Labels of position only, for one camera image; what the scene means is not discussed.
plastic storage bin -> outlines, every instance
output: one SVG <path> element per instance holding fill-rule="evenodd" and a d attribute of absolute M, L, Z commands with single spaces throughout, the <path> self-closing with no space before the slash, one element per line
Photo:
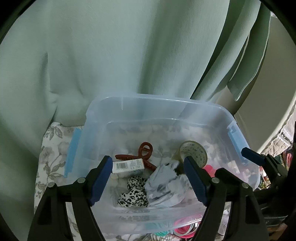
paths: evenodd
<path fill-rule="evenodd" d="M 253 189 L 258 186 L 259 167 L 241 156 L 248 144 L 226 109 L 207 102 L 142 94 L 92 101 L 67 182 L 85 177 L 105 155 L 114 161 L 116 154 L 137 154 L 144 141 L 153 146 L 150 161 L 159 165 L 170 160 L 187 140 L 205 148 L 207 163 L 215 169 L 224 167 Z M 180 204 L 168 208 L 120 207 L 118 195 L 126 191 L 126 180 L 109 178 L 101 200 L 91 208 L 102 232 L 170 230 L 195 222 L 205 211 L 193 190 Z"/>

